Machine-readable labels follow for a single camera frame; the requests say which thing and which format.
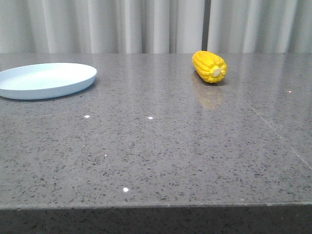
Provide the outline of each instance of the white plate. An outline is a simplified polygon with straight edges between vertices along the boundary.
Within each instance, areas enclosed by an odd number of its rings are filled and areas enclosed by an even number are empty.
[[[78,63],[43,63],[0,72],[0,96],[35,100],[73,94],[95,80],[94,67]]]

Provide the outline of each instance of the yellow corn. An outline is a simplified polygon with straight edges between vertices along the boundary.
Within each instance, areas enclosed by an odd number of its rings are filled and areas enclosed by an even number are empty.
[[[197,51],[193,64],[199,76],[208,83],[222,81],[228,71],[224,59],[209,51]]]

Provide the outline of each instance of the white curtain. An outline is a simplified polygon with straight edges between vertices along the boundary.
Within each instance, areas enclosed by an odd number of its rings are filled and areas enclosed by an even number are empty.
[[[0,53],[312,52],[312,0],[0,0]]]

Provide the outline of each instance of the corn cob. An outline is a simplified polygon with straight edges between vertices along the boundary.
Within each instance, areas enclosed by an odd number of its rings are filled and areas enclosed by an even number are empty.
[[[196,52],[193,64],[199,76],[208,83],[222,81],[228,71],[224,59],[209,51]]]

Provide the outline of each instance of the granite countertop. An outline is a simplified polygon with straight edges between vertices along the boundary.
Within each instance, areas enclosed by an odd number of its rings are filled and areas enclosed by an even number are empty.
[[[77,62],[88,89],[0,98],[0,209],[312,203],[312,54],[2,54],[0,71]]]

